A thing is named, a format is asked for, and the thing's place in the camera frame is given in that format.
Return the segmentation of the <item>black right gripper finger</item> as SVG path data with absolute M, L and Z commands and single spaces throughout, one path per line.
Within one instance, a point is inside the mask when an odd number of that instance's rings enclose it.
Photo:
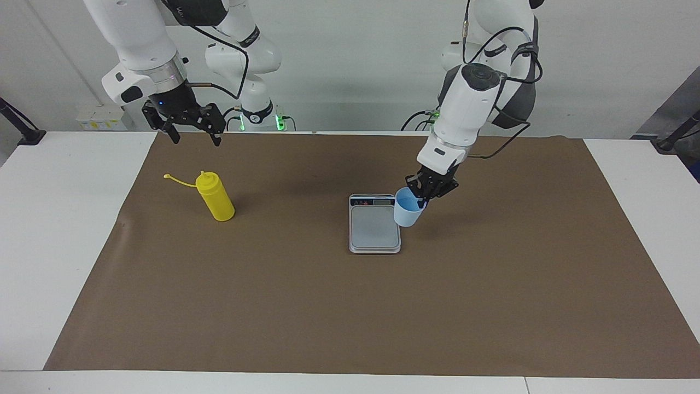
M 226 127 L 224 115 L 222 115 L 215 103 L 200 107 L 199 112 L 198 129 L 206 132 L 213 144 L 219 147 L 221 144 L 221 135 Z
M 164 120 L 155 105 L 143 105 L 142 114 L 152 130 L 164 132 L 172 140 L 173 144 L 178 144 L 180 134 L 173 126 L 172 119 Z

